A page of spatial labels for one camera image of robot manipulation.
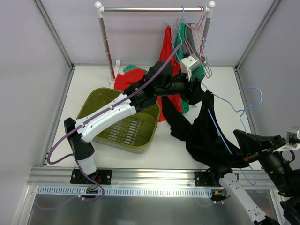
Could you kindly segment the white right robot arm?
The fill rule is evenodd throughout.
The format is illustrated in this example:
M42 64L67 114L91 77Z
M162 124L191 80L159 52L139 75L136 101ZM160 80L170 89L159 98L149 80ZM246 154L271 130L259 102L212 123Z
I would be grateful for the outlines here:
M266 172L278 194L286 197L281 201L283 216L292 225L300 223L300 171L292 169L283 152L289 151L292 160L294 151L300 148L300 128L288 128L286 138L281 136L260 136L234 130L240 149L245 152L246 163L258 161ZM254 225L276 225L278 222L261 210L237 180L230 167L210 167L205 172L195 172L195 185L207 182L210 186L221 186L227 194L241 204Z

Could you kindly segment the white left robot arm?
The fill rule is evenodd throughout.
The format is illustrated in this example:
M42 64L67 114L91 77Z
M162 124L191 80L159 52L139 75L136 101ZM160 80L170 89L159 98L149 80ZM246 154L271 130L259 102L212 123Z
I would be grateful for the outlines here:
M66 137L75 161L86 183L98 184L99 174L94 163L95 152L91 141L114 123L132 116L152 105L158 97L178 94L184 101L195 105L204 99L200 78L192 73L201 66L190 56L180 61L180 71L173 75L173 67L167 61L158 61L140 80L125 88L114 100L85 119L64 121Z

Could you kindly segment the black tank top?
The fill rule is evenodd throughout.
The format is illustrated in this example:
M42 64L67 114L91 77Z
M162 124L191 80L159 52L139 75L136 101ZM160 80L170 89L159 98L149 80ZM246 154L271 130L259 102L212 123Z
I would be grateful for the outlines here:
M250 163L244 161L242 151L225 137L218 125L212 92L207 90L204 97L193 123L175 109L168 97L161 97L162 112L170 125L171 136L184 141L192 158L209 167L249 167Z

